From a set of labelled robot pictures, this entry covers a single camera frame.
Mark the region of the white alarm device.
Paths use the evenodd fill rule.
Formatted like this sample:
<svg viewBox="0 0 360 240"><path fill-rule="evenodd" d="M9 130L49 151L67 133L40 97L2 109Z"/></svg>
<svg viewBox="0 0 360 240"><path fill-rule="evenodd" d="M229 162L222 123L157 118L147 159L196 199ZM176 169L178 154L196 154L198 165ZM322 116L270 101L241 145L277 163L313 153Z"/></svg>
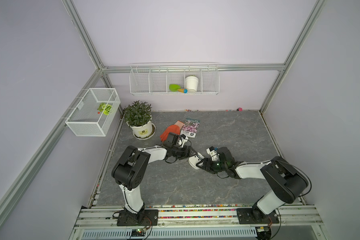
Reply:
<svg viewBox="0 0 360 240"><path fill-rule="evenodd" d="M195 170L199 170L200 168L197 166L197 164L201 163L202 165L204 158L205 157L201 153L197 153L196 155L189 157L188 162L192 168L194 168Z"/></svg>

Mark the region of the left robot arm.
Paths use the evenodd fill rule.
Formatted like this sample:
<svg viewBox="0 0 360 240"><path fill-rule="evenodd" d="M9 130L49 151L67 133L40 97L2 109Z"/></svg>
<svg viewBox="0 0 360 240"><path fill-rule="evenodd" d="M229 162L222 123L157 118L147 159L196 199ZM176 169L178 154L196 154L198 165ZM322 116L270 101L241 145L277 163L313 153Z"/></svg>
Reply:
<svg viewBox="0 0 360 240"><path fill-rule="evenodd" d="M175 161L199 157L192 143L183 135L170 133L167 139L153 147L137 148L128 146L112 170L112 177L122 190L125 211L133 215L143 213L145 204L141 197L140 184L148 164L157 161Z"/></svg>

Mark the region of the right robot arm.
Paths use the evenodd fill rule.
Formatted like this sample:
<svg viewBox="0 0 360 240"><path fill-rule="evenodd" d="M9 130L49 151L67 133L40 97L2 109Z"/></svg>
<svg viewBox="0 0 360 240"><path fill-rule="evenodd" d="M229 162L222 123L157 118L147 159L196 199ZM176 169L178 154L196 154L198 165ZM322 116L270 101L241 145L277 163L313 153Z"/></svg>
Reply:
<svg viewBox="0 0 360 240"><path fill-rule="evenodd" d="M200 160L196 167L211 174L225 172L234 179L267 181L271 190L252 206L252 214L258 219L267 217L285 204L292 204L311 184L299 169L280 156L265 162L239 162L226 147L216 149L209 158Z"/></svg>

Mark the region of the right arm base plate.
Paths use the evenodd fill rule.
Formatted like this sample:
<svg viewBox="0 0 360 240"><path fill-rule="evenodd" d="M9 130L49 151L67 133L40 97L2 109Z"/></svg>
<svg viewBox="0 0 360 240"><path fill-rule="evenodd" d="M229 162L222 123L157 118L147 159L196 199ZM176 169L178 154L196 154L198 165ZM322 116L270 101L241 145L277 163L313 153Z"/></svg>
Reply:
<svg viewBox="0 0 360 240"><path fill-rule="evenodd" d="M276 210L273 210L270 214L266 215L258 209L252 208L239 208L236 209L237 216L240 225L253 225L253 224L279 224L280 219Z"/></svg>

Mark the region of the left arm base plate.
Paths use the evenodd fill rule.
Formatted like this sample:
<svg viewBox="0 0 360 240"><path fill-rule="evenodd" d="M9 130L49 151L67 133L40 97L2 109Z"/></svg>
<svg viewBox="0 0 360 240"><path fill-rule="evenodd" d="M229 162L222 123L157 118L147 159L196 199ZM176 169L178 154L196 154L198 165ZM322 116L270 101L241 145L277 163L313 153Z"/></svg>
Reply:
<svg viewBox="0 0 360 240"><path fill-rule="evenodd" d="M158 210L142 210L138 213L131 213L124 209L119 212L119 216L117 217L117 226L156 226L159 220L158 215Z"/></svg>

